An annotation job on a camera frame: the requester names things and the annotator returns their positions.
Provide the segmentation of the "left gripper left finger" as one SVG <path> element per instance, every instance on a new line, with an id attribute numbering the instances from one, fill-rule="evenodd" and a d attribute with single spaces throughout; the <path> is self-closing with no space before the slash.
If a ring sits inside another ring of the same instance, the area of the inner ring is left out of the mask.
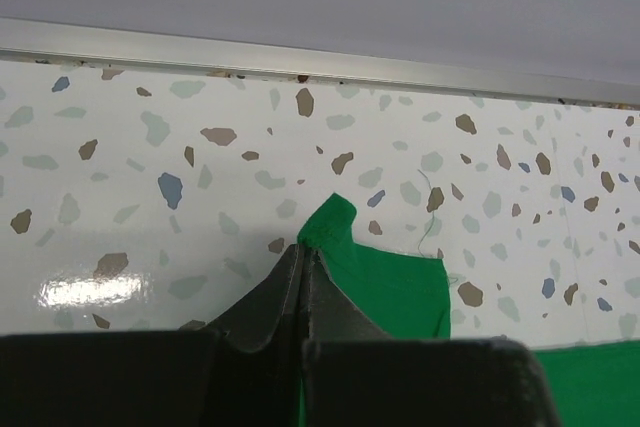
<path id="1" fill-rule="evenodd" d="M 294 426 L 304 251 L 214 321 L 175 330 L 5 335 L 5 426 Z"/>

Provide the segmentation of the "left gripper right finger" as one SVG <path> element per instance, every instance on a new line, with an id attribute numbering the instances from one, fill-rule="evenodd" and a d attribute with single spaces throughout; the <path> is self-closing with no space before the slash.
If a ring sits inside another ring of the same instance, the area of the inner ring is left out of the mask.
<path id="1" fill-rule="evenodd" d="M 558 426 L 542 366 L 500 337 L 399 340 L 305 253 L 301 373 L 309 426 Z"/>

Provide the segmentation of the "green t-shirt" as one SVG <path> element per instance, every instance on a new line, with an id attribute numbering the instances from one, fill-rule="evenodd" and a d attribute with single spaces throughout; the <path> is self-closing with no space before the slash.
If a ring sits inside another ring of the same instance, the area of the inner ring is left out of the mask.
<path id="1" fill-rule="evenodd" d="M 337 287 L 374 323 L 400 339 L 447 339 L 452 314 L 442 260 L 357 244 L 357 210 L 332 194 L 309 217 L 297 241 L 320 251 Z M 566 426 L 639 423 L 639 343 L 538 350 Z"/>

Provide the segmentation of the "aluminium table edge strip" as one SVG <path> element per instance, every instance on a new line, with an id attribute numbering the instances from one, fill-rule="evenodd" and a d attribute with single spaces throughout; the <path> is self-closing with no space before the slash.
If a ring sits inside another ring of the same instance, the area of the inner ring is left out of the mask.
<path id="1" fill-rule="evenodd" d="M 372 85 L 558 104 L 639 104 L 636 85 L 4 18 L 1 54 L 213 76 Z"/>

